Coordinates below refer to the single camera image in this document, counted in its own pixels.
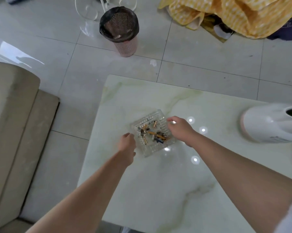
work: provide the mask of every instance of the mesh trash can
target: mesh trash can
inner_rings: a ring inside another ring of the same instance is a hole
[[[135,53],[139,30],[136,14],[124,6],[111,8],[100,20],[101,35],[115,44],[122,57]]]

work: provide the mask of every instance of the ashtray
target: ashtray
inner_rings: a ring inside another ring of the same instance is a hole
[[[167,120],[161,110],[156,110],[130,124],[134,131],[136,146],[147,157],[175,143],[176,138],[168,129]]]

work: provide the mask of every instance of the table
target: table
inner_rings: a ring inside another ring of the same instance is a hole
[[[116,152],[116,143],[130,130],[131,122],[156,109],[165,116],[193,117],[196,131],[206,127],[205,136],[292,178],[292,143],[257,144],[240,135],[241,112],[260,104],[263,102],[109,75],[78,185]],[[147,158],[136,150],[103,220],[147,233],[254,232],[194,149],[181,141]]]

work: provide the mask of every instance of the yellow checkered cloth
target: yellow checkered cloth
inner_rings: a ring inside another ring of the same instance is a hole
[[[190,29],[210,13],[252,39],[268,37],[292,17],[292,0],[161,0],[158,8],[166,6],[176,22]]]

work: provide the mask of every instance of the left hand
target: left hand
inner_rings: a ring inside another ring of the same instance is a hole
[[[134,135],[132,133],[126,133],[121,136],[118,143],[118,150],[121,155],[128,161],[128,165],[133,163],[133,157],[135,156],[134,149],[136,148]]]

